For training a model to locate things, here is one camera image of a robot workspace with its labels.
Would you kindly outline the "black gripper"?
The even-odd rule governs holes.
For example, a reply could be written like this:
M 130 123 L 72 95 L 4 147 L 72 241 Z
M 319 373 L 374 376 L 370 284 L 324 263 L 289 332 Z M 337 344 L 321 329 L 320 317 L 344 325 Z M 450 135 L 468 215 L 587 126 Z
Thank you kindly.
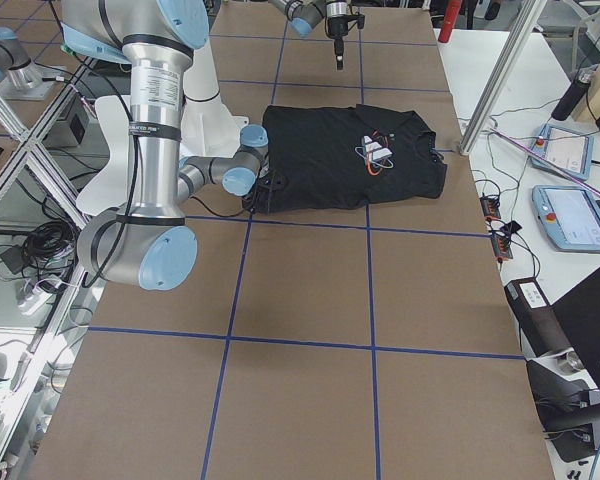
M 336 61 L 336 69 L 344 69 L 344 41 L 342 40 L 348 35 L 348 20 L 345 15 L 326 18 L 326 36 L 334 40 L 334 56 Z

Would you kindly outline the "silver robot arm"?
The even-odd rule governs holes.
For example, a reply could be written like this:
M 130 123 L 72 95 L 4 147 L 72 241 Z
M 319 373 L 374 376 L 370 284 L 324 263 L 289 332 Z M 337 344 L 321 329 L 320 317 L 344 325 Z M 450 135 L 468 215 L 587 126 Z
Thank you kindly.
M 283 14 L 301 37 L 322 24 L 326 37 L 333 41 L 336 69 L 344 69 L 344 38 L 353 25 L 364 23 L 364 16 L 354 13 L 347 1 L 270 0 L 269 4 Z
M 95 278 L 174 289 L 198 253 L 180 203 L 210 183 L 247 195 L 269 166 L 266 130 L 243 127 L 230 158 L 180 158 L 185 73 L 209 36 L 203 2 L 65 1 L 62 28 L 73 51 L 131 67 L 126 192 L 82 230 L 79 261 Z

